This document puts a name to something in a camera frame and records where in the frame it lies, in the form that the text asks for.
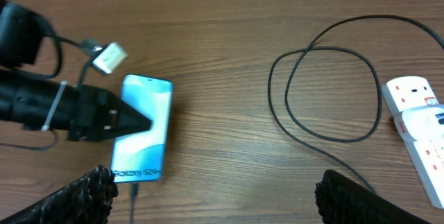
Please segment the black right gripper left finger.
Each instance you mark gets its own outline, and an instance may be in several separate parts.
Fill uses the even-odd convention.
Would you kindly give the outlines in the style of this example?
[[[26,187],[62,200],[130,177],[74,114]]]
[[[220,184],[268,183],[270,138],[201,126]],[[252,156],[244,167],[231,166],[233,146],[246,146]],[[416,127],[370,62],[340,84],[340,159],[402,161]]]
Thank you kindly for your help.
[[[99,165],[1,224],[104,224],[118,194],[114,173]]]

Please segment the white power strip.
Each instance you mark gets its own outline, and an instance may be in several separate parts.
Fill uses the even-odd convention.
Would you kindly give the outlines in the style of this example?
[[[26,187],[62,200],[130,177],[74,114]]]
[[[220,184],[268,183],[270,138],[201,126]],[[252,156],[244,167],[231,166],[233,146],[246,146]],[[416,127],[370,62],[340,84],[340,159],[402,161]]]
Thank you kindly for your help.
[[[443,104],[426,78],[388,81],[382,94],[431,204],[443,208]]]

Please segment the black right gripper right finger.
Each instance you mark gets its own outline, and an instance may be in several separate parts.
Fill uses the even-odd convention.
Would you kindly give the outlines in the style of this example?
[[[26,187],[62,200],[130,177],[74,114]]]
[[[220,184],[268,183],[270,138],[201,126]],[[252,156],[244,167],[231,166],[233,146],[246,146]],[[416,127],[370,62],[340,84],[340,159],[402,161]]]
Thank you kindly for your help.
[[[315,198],[325,224],[428,224],[331,169],[316,184]]]

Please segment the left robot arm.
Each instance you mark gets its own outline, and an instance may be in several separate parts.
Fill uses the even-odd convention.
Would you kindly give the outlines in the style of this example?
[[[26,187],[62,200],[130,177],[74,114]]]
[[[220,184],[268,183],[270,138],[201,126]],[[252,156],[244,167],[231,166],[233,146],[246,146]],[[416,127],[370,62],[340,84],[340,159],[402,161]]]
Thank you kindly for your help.
[[[46,38],[55,47],[54,72],[22,70],[35,63]],[[53,80],[62,70],[64,43],[89,57],[75,85]],[[149,118],[112,92],[84,83],[90,67],[110,74],[126,56],[116,42],[100,45],[92,39],[78,43],[61,37],[40,14],[1,0],[1,120],[32,131],[65,130],[69,141],[103,141],[149,130]]]

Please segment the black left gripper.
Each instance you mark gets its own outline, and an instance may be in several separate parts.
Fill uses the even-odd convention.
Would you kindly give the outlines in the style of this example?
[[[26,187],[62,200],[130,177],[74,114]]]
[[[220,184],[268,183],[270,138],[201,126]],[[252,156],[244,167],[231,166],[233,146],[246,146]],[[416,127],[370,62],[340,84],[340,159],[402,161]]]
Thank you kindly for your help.
[[[105,141],[151,129],[152,121],[112,92],[89,85],[68,86],[69,141]]]

